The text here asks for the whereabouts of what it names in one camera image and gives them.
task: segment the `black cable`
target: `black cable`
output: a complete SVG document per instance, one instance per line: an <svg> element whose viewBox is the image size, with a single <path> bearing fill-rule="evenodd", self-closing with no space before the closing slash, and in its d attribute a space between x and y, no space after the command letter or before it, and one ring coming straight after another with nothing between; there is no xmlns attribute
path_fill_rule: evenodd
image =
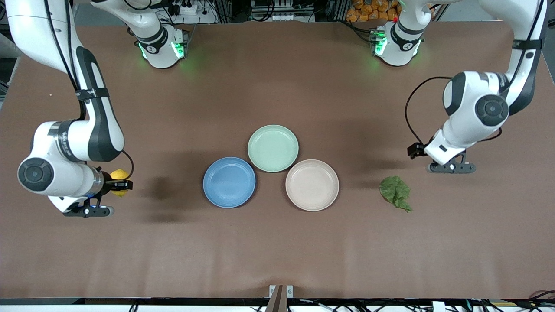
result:
<svg viewBox="0 0 555 312"><path fill-rule="evenodd" d="M501 310L500 308L497 307L497 305L494 305L493 303L491 303L491 301L489 299L484 299L484 301L490 305L491 307L493 307L495 310L497 310L497 312L504 312L503 310Z"/></svg>
<svg viewBox="0 0 555 312"><path fill-rule="evenodd" d="M485 141L490 141L490 140L493 140L493 139L497 139L498 137L501 136L502 133L503 133L503 129L499 128L499 130L498 130L498 132L497 132L497 134L496 134L495 136L493 136L493 137L491 137L491 138L479 140L478 143L480 143L480 142L485 142Z"/></svg>
<svg viewBox="0 0 555 312"><path fill-rule="evenodd" d="M100 207L100 202L102 201L102 197L99 197L97 199L97 204L94 206L95 208L99 208Z"/></svg>
<svg viewBox="0 0 555 312"><path fill-rule="evenodd" d="M71 72L68 72L70 77L73 77L75 85L78 85L77 72L75 71L75 64L73 63L73 47L71 45L71 17L69 13L69 1L65 1L65 20L67 21L67 35L68 35L68 52L69 52L69 65ZM87 110L85 109L85 103L79 101L79 118L77 120L85 120L87 116Z"/></svg>
<svg viewBox="0 0 555 312"><path fill-rule="evenodd" d="M424 144L424 143L422 142L422 140L420 139L420 137L416 134L416 132L412 129L411 123L408 121L408 114L407 114L407 111L408 111L408 104L410 103L411 98L412 98L412 96L416 93L416 91L417 91L418 89L420 89L420 87L423 86L423 85L424 85L425 83L427 83L428 81L434 80L434 79L448 79L448 80L451 80L452 78L453 78L453 77L444 77L444 76L435 76L435 77L428 78L428 79L424 80L421 84L419 84L418 87L416 87L416 88L411 92L411 95L408 96L407 103L405 104L405 121L407 122L408 129L412 132L412 135L415 136L415 138L418 140L418 142L419 142L420 144Z"/></svg>
<svg viewBox="0 0 555 312"><path fill-rule="evenodd" d="M58 37L56 36L56 31L54 30L54 23L52 22L52 12L50 12L50 7L48 5L48 0L44 0L44 8L46 9L46 15L47 15L47 21L48 21L48 25L50 26L50 32L52 33L52 38L54 39L54 43L56 44L56 48L58 50L58 54L60 55L60 59L62 59L62 63L64 64L64 68L65 68L65 72L67 73L68 77L69 77L69 81L71 82L73 89L75 91L79 90L79 87L77 87L77 83L76 81L73 79L72 76L72 71L69 69L68 63L65 60L65 56L64 53L62 52L62 47L60 46L60 42L58 41ZM66 17L68 17L68 11L69 11L69 7L66 8ZM68 17L67 19L67 24L68 24L68 33L70 34L70 28L71 28L71 24L70 24L70 19ZM68 43L69 43L69 50L70 50L70 59L72 61L73 64L73 57L72 57L72 52L71 52L71 35L68 36ZM84 120L85 119L85 105L82 102L79 102L79 118L78 120Z"/></svg>
<svg viewBox="0 0 555 312"><path fill-rule="evenodd" d="M412 312L416 312L416 306L409 306L406 304L403 304L402 306L404 306L405 308L411 310Z"/></svg>
<svg viewBox="0 0 555 312"><path fill-rule="evenodd" d="M125 180L129 180L129 178L131 178L131 176L133 175L133 172L135 171L135 163L133 162L133 158L131 158L131 156L125 150L122 150L122 153L125 154L125 156L127 156L127 158L129 159L129 162L131 162L131 172L129 172L129 175L125 179L109 181L109 182L106 182L106 184L123 182Z"/></svg>
<svg viewBox="0 0 555 312"><path fill-rule="evenodd" d="M261 19L256 19L252 17L252 13L251 13L251 19L257 22L267 21L270 17L272 17L272 14L274 14L274 8L275 8L274 0L268 0L268 10L266 10L266 14L264 14L264 17L262 17Z"/></svg>
<svg viewBox="0 0 555 312"><path fill-rule="evenodd" d="M366 33L366 34L368 34L368 33L370 33L370 30L357 28L357 27L353 26L351 23L345 22L345 21L343 21L342 19L334 19L333 21L334 21L334 22L340 22L340 23L342 23L343 25L346 25L347 27L351 28L351 29L356 33L356 35L357 35L360 39L362 39L362 41L367 42L367 43L374 43L374 41L372 41L372 40L370 40L370 39L368 39L368 38L365 38L364 36L362 36L362 35L360 34L360 33Z"/></svg>
<svg viewBox="0 0 555 312"><path fill-rule="evenodd" d="M451 4L445 4L443 10L440 12L439 16L436 15L436 18L434 19L435 22L439 22L440 18L443 17L443 15L445 14L445 12L447 12L447 8L450 6Z"/></svg>
<svg viewBox="0 0 555 312"><path fill-rule="evenodd" d="M312 14L310 14L310 16L309 16L309 22L310 22L310 19L312 18L312 16L313 16L314 14L316 14L316 13L318 13L318 12L322 12L325 8L326 8L326 7L323 7L323 8L321 8L321 9L319 9L318 11L313 11Z"/></svg>
<svg viewBox="0 0 555 312"><path fill-rule="evenodd" d="M351 311L351 312L354 312L351 308L349 308L349 307L346 306L346 305L338 305L338 306L336 306L335 309L333 309L331 312L337 312L337 310L338 310L339 308L341 308L341 307L346 308L347 310L349 310L349 311Z"/></svg>
<svg viewBox="0 0 555 312"><path fill-rule="evenodd" d="M214 11L214 13L216 13L218 15L218 17L220 18L220 24L222 24L222 20L225 20L224 17L228 18L228 19L232 19L232 17L227 16L227 15L221 15L220 12L216 9L216 7L214 6L214 4L212 3L212 1L208 1L208 5L210 6L210 8Z"/></svg>
<svg viewBox="0 0 555 312"><path fill-rule="evenodd" d="M129 307L129 312L137 312L139 310L139 299L136 299L135 302Z"/></svg>
<svg viewBox="0 0 555 312"><path fill-rule="evenodd" d="M68 73L68 77L69 77L69 80L71 81L73 89L78 90L77 85L75 84L75 81L73 80L73 77L71 77L68 64L65 61L65 57L64 57L64 54L62 52L62 47L60 47L60 43L58 42L58 37L56 36L56 31L54 30L54 24L52 23L52 13L50 12L50 7L48 6L48 0L44 0L44 7L46 9L46 15L48 17L47 21L48 21L48 25L50 26L50 32L52 32L52 37L53 37L54 42L56 44L58 54L60 55L60 58L62 59L62 63L64 64L65 71Z"/></svg>
<svg viewBox="0 0 555 312"><path fill-rule="evenodd" d="M528 33L528 37L526 38L526 41L530 41L530 38L532 38L532 34L534 33L534 28L536 27L536 23L538 22L539 15L541 14L541 11L542 11L543 1L544 0L541 0L541 2L538 5L538 12L536 12L536 16L534 17L534 22L532 23L532 28L530 28L530 32ZM517 76L518 70L520 69L520 66L523 60L524 60L524 50L521 51L521 56L518 59L517 67L514 69L513 77L509 82L509 86L508 86L509 88L513 84L513 81Z"/></svg>
<svg viewBox="0 0 555 312"><path fill-rule="evenodd" d="M489 312L489 310L486 307L486 304L483 301L480 301L480 306L482 307L482 312Z"/></svg>
<svg viewBox="0 0 555 312"><path fill-rule="evenodd" d="M386 305L388 305L389 302L384 303L381 307L377 308L376 311L374 312L380 312L381 309L385 308Z"/></svg>
<svg viewBox="0 0 555 312"><path fill-rule="evenodd" d="M0 21L4 19L4 17L6 17L6 13L8 12L8 10L6 10L6 5L3 4L2 2L0 2L0 4L4 7L4 13L2 14L2 17L0 17Z"/></svg>
<svg viewBox="0 0 555 312"><path fill-rule="evenodd" d="M174 22L173 22L173 19L171 18L170 12L168 12L168 10L166 9L166 7L164 7L164 6L162 6L162 9L164 9L164 11L166 11L166 14L168 15L168 18L169 18L169 20L170 20L170 24L171 24L172 26L175 26L175 24L174 24Z"/></svg>
<svg viewBox="0 0 555 312"><path fill-rule="evenodd" d="M344 20L342 20L342 19L334 19L332 22L340 22L340 23L342 23L343 25L345 25L345 26L347 26L347 27L349 27L349 28L351 28L352 30L357 31L357 32L361 32L361 33L370 33L370 30L369 30L369 29L362 29L362 28L355 27L352 23L347 22L347 21L344 21Z"/></svg>
<svg viewBox="0 0 555 312"><path fill-rule="evenodd" d="M544 292L541 293L541 294L538 294L538 295L535 295L534 297L528 298L528 300L539 299L539 298L541 298L541 297L543 297L543 296L545 296L545 295L549 295L549 294L555 294L555 290L544 291Z"/></svg>
<svg viewBox="0 0 555 312"><path fill-rule="evenodd" d="M123 2L125 2L125 4L127 4L128 7L132 8L132 9L134 9L134 10L137 10L137 11L144 11L144 10L150 8L150 6L152 5L152 0L148 0L148 5L147 5L146 7L144 7L144 8L140 8L140 9L139 9L139 8L135 8L134 6L132 6L131 4L129 4L129 2L127 2L127 0L123 0Z"/></svg>

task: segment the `blue plate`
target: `blue plate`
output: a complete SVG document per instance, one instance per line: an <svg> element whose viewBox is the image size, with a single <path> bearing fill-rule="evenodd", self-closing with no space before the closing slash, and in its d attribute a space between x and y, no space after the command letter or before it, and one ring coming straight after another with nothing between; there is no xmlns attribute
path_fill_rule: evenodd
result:
<svg viewBox="0 0 555 312"><path fill-rule="evenodd" d="M204 174L204 194L221 208L243 205L254 193L255 186L253 168L237 157L216 160Z"/></svg>

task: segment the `plate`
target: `plate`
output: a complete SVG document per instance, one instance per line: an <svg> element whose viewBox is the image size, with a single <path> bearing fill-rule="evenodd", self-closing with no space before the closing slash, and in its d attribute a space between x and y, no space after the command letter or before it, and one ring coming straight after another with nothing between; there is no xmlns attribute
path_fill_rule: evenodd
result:
<svg viewBox="0 0 555 312"><path fill-rule="evenodd" d="M249 158L260 170L283 171L295 162L299 142L291 130L277 124L255 131L249 140Z"/></svg>
<svg viewBox="0 0 555 312"><path fill-rule="evenodd" d="M335 201L339 178L328 164L316 159L303 160L287 174L285 190L295 206L316 212Z"/></svg>
<svg viewBox="0 0 555 312"><path fill-rule="evenodd" d="M206 198L221 208L236 208L252 196L256 186L253 168L237 157L215 161L204 174Z"/></svg>

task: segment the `green plate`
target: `green plate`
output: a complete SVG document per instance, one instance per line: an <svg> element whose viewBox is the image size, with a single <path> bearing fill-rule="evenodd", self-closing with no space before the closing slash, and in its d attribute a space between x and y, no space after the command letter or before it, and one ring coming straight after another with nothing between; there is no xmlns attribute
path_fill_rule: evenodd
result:
<svg viewBox="0 0 555 312"><path fill-rule="evenodd" d="M277 124L266 125L249 140L249 158L260 170L279 172L289 168L299 154L299 142L291 130Z"/></svg>

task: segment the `green led light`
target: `green led light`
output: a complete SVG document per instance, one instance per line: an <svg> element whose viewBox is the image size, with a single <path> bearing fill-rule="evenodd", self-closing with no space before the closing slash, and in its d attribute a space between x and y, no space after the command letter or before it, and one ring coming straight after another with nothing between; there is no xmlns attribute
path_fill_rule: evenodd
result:
<svg viewBox="0 0 555 312"><path fill-rule="evenodd" d="M185 54L183 52L183 46L180 43L171 43L171 47L173 48L174 52L175 52L175 56L177 56L178 58L182 58L183 55Z"/></svg>
<svg viewBox="0 0 555 312"><path fill-rule="evenodd" d="M140 43L139 43L139 48L140 48L141 52L143 52L143 58L147 59L147 55L144 53L143 46L141 46Z"/></svg>
<svg viewBox="0 0 555 312"><path fill-rule="evenodd" d="M380 43L376 45L376 54L381 56L384 53L385 47L387 45L387 38L382 39Z"/></svg>
<svg viewBox="0 0 555 312"><path fill-rule="evenodd" d="M418 53L418 47L420 46L420 43L421 43L421 42L422 42L422 40L418 40L418 43L416 43L415 51L414 51L414 53L412 54L412 56L415 56L416 53Z"/></svg>

